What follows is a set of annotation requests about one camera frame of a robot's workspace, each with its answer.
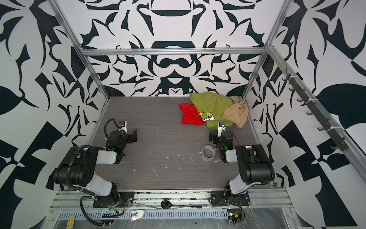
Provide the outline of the red cloth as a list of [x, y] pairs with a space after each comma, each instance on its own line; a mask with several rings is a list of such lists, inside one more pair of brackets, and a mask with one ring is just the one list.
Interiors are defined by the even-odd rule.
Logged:
[[205, 122], [202, 120], [197, 108], [193, 104], [180, 104], [179, 108], [183, 111], [181, 124], [203, 126]]

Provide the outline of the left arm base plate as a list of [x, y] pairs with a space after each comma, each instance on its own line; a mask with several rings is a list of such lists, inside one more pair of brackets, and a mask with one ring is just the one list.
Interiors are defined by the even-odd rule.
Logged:
[[97, 196], [93, 203], [93, 208], [107, 208], [113, 206], [116, 208], [124, 208], [133, 204], [135, 193], [133, 191], [118, 192], [116, 197], [99, 197]]

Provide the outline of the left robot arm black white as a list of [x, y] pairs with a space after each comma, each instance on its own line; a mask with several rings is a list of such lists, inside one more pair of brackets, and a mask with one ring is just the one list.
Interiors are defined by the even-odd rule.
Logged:
[[126, 121], [117, 122], [111, 118], [105, 123], [103, 132], [106, 140], [104, 147], [82, 145], [69, 149], [53, 173], [55, 184], [91, 197], [119, 198], [116, 184], [98, 176], [95, 169], [97, 165], [119, 164], [126, 157], [126, 146], [138, 141], [137, 130], [129, 134]]

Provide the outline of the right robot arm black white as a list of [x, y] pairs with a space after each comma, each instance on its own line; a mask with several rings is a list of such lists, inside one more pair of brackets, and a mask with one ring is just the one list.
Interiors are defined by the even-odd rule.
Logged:
[[274, 180], [275, 171], [262, 145], [233, 145], [234, 133], [224, 130], [221, 134], [209, 133], [209, 141], [216, 145], [220, 159], [236, 163], [239, 174], [227, 182], [228, 195], [242, 195], [254, 186], [266, 185]]

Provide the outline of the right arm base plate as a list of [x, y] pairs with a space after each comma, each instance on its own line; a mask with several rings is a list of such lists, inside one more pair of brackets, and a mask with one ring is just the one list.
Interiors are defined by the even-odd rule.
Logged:
[[231, 195], [223, 190], [213, 190], [208, 199], [212, 206], [223, 207], [229, 205], [249, 206], [250, 198], [248, 194]]

